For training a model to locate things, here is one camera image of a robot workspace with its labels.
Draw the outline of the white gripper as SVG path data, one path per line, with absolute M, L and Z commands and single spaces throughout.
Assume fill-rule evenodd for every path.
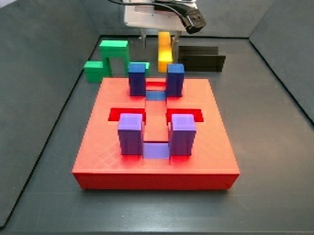
M 198 0 L 123 0 L 125 23 L 134 28 L 153 28 L 176 31 L 173 36 L 173 50 L 182 32 L 188 32 L 182 23 L 182 14 L 190 8 L 198 8 Z M 141 29 L 142 46 L 146 50 L 146 30 Z

